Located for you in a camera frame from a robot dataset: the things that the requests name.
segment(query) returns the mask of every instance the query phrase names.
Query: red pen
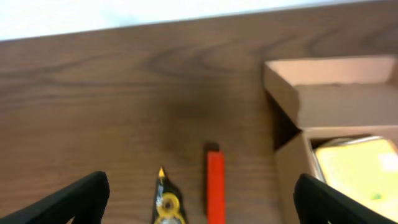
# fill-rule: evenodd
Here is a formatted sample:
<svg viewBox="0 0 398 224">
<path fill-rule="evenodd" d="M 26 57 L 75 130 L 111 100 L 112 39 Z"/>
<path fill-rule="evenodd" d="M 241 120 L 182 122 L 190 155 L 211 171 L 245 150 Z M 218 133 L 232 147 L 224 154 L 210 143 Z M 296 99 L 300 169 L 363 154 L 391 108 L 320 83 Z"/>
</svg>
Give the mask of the red pen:
<svg viewBox="0 0 398 224">
<path fill-rule="evenodd" d="M 207 152 L 208 224 L 225 224 L 224 155 L 216 148 Z"/>
</svg>

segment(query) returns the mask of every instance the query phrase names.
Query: black and yellow tool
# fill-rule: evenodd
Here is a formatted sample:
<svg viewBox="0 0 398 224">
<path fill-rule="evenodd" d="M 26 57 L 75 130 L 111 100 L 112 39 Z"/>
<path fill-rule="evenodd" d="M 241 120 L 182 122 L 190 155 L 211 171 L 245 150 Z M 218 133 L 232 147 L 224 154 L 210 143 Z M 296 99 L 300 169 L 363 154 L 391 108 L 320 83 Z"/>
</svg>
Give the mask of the black and yellow tool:
<svg viewBox="0 0 398 224">
<path fill-rule="evenodd" d="M 154 208 L 152 212 L 153 224 L 187 224 L 180 190 L 167 178 L 160 168 L 156 182 Z"/>
</svg>

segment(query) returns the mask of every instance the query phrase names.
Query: cardboard box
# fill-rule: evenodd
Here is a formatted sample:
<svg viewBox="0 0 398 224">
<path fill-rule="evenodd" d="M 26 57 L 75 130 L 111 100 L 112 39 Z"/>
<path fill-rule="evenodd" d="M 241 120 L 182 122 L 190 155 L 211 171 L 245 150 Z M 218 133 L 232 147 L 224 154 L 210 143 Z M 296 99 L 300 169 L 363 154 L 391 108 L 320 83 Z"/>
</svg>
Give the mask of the cardboard box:
<svg viewBox="0 0 398 224">
<path fill-rule="evenodd" d="M 392 56 L 266 62 L 264 86 L 301 132 L 275 152 L 286 224 L 298 224 L 293 201 L 302 173 L 321 179 L 313 144 L 378 135 L 398 145 L 398 64 Z"/>
</svg>

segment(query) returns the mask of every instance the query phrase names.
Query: brown wooden surface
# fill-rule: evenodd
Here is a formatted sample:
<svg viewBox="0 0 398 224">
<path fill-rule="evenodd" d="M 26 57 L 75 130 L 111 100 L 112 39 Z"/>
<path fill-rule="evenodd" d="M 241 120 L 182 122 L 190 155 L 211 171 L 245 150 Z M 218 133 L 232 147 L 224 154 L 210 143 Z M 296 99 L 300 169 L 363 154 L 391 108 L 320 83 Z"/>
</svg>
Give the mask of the brown wooden surface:
<svg viewBox="0 0 398 224">
<path fill-rule="evenodd" d="M 94 170 L 105 223 L 148 223 L 159 166 L 201 209 L 206 140 L 226 156 L 227 223 L 281 223 L 267 59 L 398 52 L 398 1 L 0 43 L 0 215 Z"/>
</svg>

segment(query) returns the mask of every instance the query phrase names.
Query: yellow notepad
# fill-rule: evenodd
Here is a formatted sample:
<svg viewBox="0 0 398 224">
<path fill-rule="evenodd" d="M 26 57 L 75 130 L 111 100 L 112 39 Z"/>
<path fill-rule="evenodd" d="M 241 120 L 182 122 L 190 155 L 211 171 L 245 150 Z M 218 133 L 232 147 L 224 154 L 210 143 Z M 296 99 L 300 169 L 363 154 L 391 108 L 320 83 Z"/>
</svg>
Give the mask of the yellow notepad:
<svg viewBox="0 0 398 224">
<path fill-rule="evenodd" d="M 398 156 L 380 137 L 321 146 L 315 151 L 326 183 L 398 222 Z"/>
</svg>

